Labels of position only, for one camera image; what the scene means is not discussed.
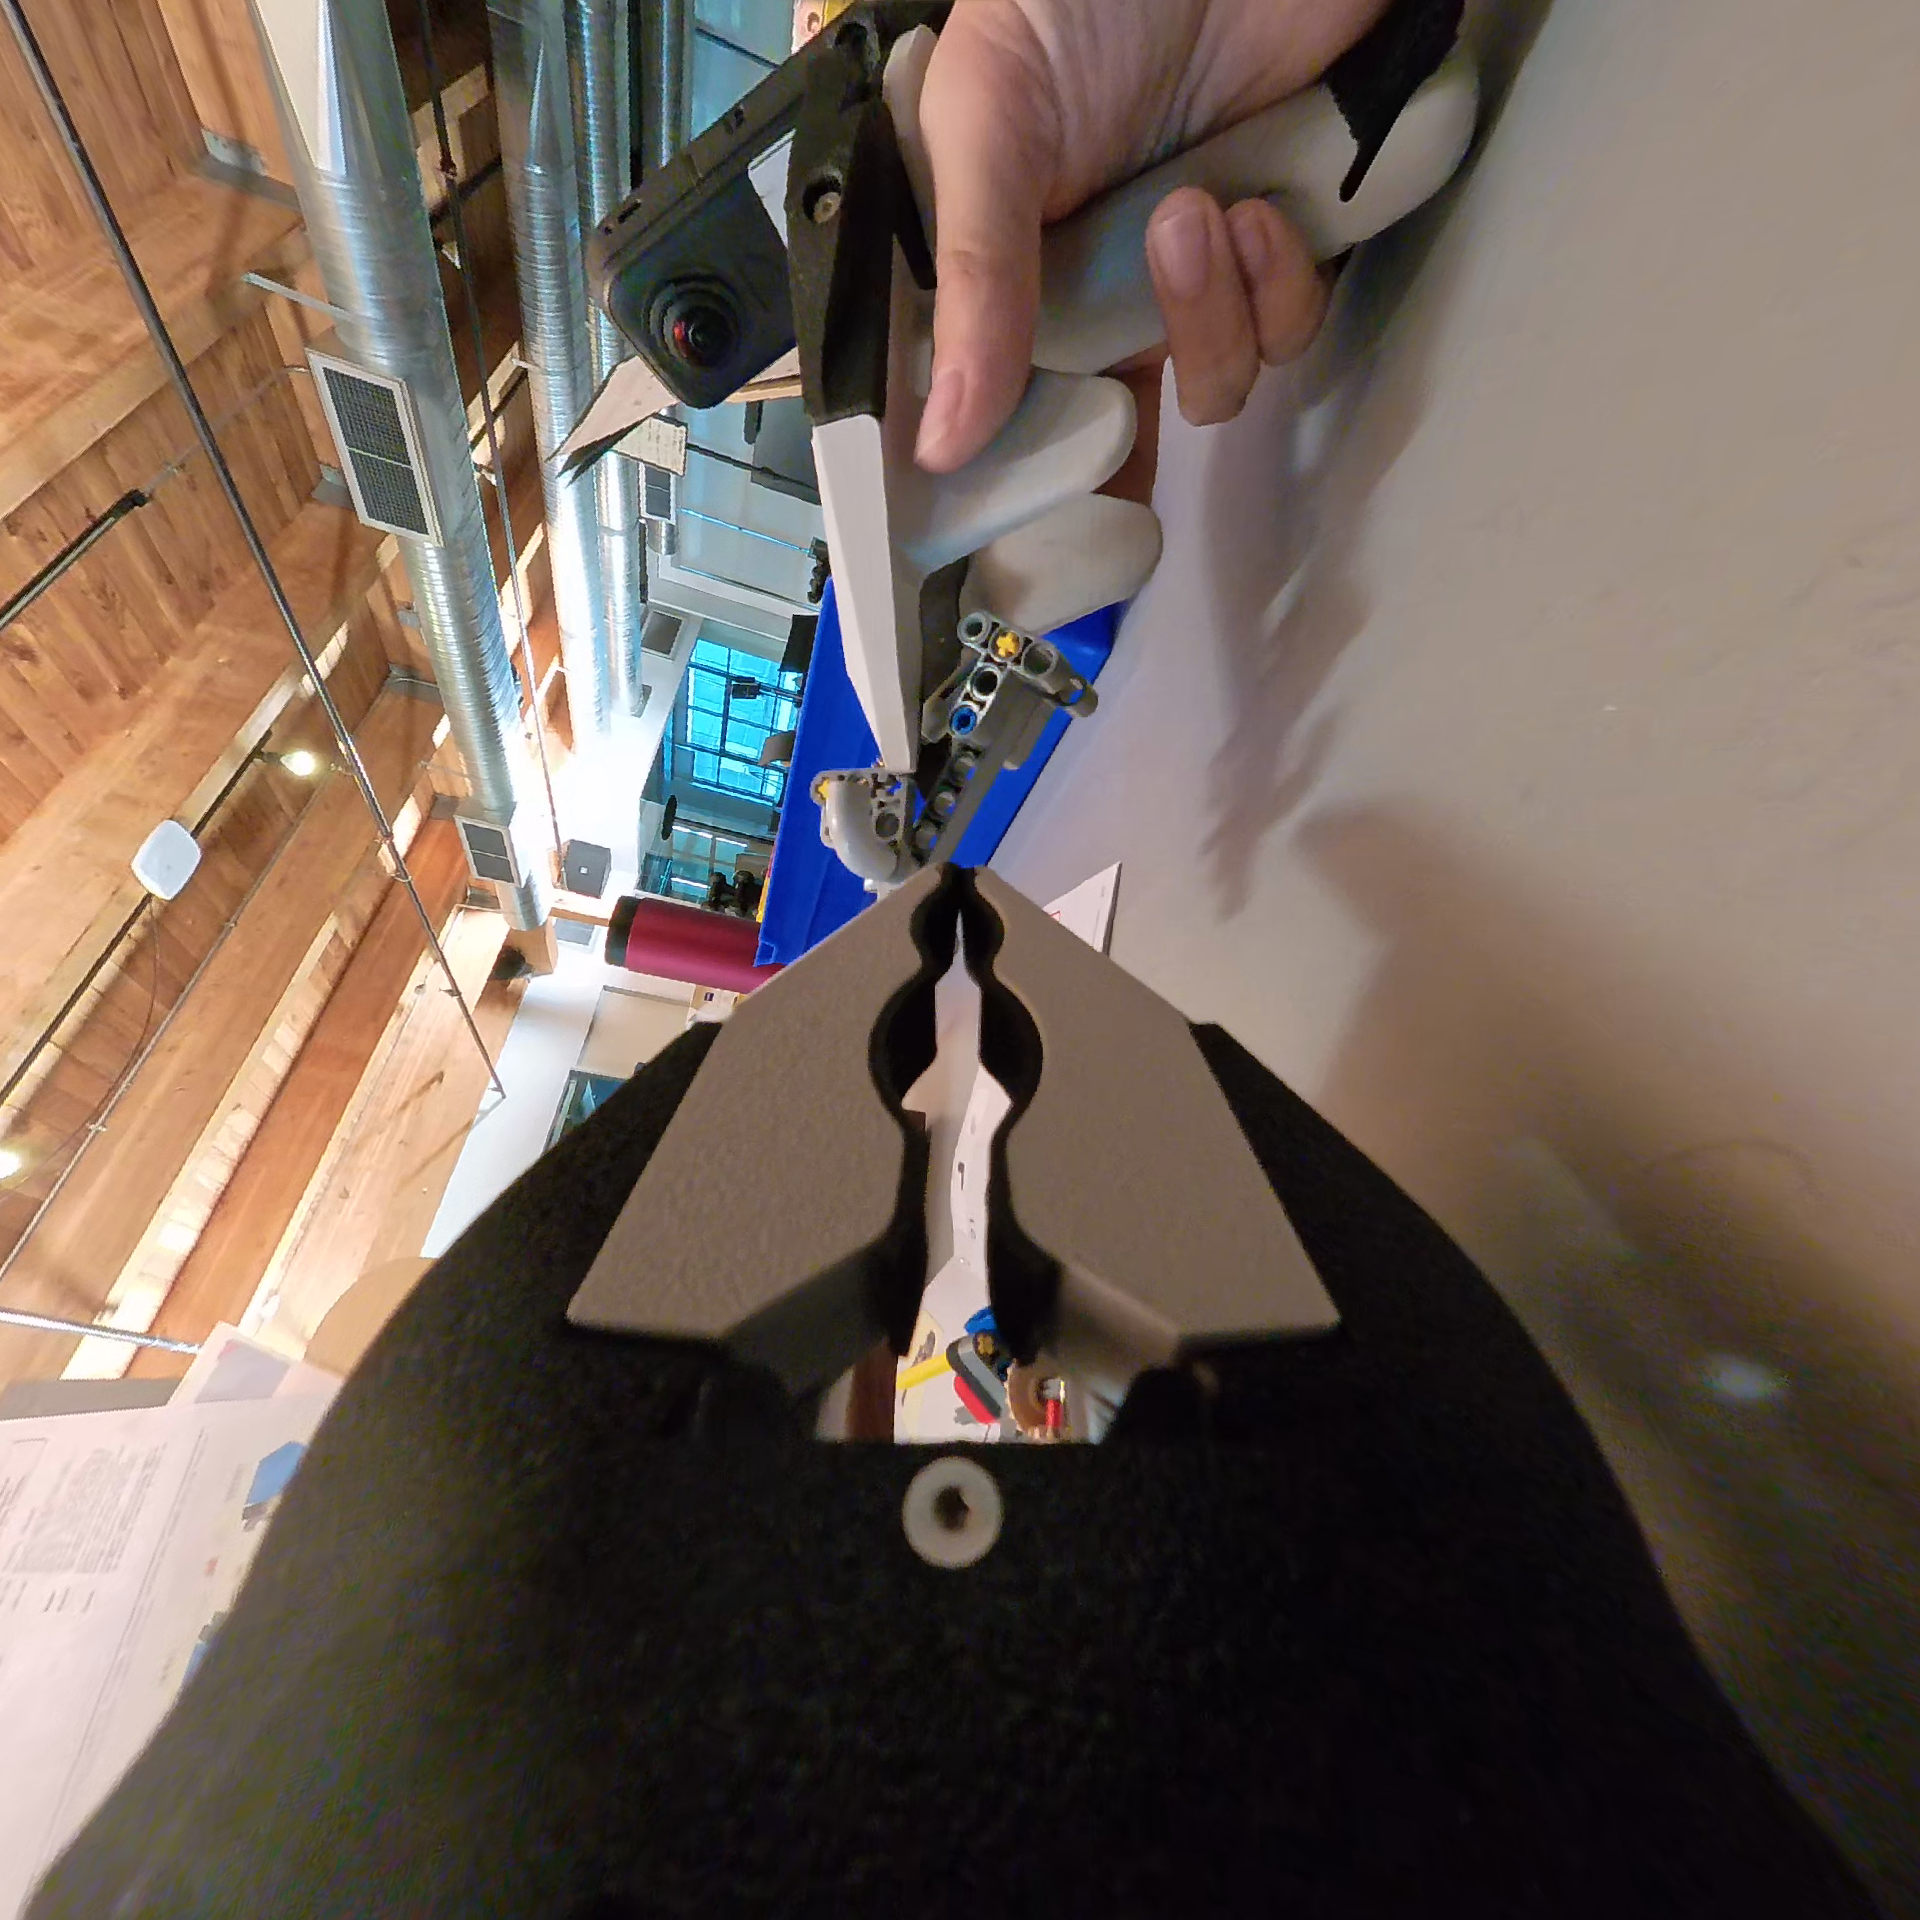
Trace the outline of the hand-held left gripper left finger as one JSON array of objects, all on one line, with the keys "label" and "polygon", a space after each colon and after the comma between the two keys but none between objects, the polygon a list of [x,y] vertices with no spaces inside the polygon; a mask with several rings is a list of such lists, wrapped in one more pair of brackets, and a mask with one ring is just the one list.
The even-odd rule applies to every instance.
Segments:
[{"label": "hand-held left gripper left finger", "polygon": [[961,872],[927,869],[715,1030],[567,1305],[575,1328],[695,1342],[819,1395],[904,1353],[927,1283],[927,1121]]}]

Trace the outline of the printed sorting guide sheet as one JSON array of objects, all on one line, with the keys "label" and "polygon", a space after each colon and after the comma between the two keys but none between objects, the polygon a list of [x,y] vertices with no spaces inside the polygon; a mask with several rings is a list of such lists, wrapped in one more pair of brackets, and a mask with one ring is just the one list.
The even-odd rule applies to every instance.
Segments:
[{"label": "printed sorting guide sheet", "polygon": [[224,1328],[165,1403],[3,1422],[3,1868],[82,1823],[206,1661],[339,1388]]}]

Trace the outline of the person's right hand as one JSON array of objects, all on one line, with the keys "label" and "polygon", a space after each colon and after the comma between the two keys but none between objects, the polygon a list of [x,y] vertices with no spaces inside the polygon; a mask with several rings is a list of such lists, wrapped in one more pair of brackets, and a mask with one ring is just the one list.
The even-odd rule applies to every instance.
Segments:
[{"label": "person's right hand", "polygon": [[[1378,3],[953,5],[921,94],[934,308],[918,465],[955,473],[1015,412],[1039,323],[1046,225],[1345,54]],[[1259,198],[1174,188],[1142,262],[1190,425],[1241,412],[1266,367],[1304,355],[1327,278]]]}]

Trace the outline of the grey lego suspension assembly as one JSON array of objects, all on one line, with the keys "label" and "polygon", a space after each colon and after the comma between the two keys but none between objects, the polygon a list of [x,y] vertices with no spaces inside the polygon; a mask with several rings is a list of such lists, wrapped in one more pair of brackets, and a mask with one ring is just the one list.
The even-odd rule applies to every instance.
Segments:
[{"label": "grey lego suspension assembly", "polygon": [[874,764],[811,781],[822,846],[870,895],[955,856],[995,781],[1031,758],[1046,726],[1097,710],[1091,680],[1046,637],[968,612],[955,641],[955,668],[921,704],[911,772]]}]

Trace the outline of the blue plastic bin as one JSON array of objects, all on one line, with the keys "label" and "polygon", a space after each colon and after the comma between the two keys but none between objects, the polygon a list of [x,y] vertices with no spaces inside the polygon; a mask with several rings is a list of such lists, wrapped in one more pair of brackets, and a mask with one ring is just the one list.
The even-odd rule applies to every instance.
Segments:
[{"label": "blue plastic bin", "polygon": [[[1013,772],[995,774],[978,815],[957,844],[961,863],[984,865],[991,859],[1066,726],[1064,718],[1049,720],[1032,752]],[[870,766],[872,758],[872,729],[847,678],[834,585],[827,585],[758,921],[757,958],[763,967],[797,961],[805,951],[832,937],[872,902],[861,877],[853,875],[822,844],[819,809],[809,796],[816,774]]]}]

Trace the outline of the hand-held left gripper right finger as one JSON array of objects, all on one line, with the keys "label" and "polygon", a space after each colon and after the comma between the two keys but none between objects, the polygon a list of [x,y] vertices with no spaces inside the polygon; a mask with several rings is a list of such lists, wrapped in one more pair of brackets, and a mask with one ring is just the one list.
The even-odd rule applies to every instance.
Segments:
[{"label": "hand-held left gripper right finger", "polygon": [[987,1285],[1015,1356],[1139,1373],[1318,1336],[1337,1308],[1183,1015],[987,871],[961,875],[989,1147]]}]

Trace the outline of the maroon drink bottle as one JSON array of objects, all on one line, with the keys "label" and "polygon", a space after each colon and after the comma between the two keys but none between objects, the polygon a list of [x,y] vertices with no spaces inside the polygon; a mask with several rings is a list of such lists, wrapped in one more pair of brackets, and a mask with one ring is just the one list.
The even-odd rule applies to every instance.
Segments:
[{"label": "maroon drink bottle", "polygon": [[754,992],[783,968],[758,960],[758,937],[751,919],[659,895],[622,895],[608,919],[606,964],[690,987]]}]

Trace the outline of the silver ventilation duct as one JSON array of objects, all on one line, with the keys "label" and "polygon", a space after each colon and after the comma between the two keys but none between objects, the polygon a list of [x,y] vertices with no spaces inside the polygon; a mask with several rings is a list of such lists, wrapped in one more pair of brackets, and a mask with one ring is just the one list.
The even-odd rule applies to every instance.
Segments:
[{"label": "silver ventilation duct", "polygon": [[467,796],[470,869],[512,928],[545,919],[541,809],[501,624],[413,124],[384,5],[254,3],[303,230],[338,311],[312,349],[362,523],[390,532]]},{"label": "silver ventilation duct", "polygon": [[637,492],[609,455],[578,471],[561,455],[603,364],[584,289],[565,12],[489,3],[487,16],[567,713],[573,749],[587,752],[646,700]]}]

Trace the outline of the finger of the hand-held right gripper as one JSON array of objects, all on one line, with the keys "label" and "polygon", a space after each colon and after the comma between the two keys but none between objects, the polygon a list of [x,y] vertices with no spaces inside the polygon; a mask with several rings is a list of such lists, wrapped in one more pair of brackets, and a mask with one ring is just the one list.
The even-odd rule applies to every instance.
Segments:
[{"label": "finger of the hand-held right gripper", "polygon": [[918,592],[921,688],[911,705],[918,723],[918,756],[911,774],[913,822],[906,828],[910,856],[945,856],[970,824],[978,804],[976,742],[957,742],[949,731],[951,705],[974,663],[957,637],[960,597],[968,566],[931,571]]},{"label": "finger of the hand-held right gripper", "polygon": [[901,544],[918,429],[921,414],[811,428],[847,678],[881,766],[913,766],[921,755],[926,573]]}]

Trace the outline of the lego chassis with red parts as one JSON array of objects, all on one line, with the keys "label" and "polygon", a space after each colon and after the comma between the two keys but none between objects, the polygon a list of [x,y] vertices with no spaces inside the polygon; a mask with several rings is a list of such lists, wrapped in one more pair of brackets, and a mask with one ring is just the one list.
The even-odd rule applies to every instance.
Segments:
[{"label": "lego chassis with red parts", "polygon": [[1066,1444],[1081,1435],[1072,1391],[1046,1360],[1019,1363],[989,1308],[945,1332],[921,1315],[895,1367],[894,1435],[906,1444]]}]

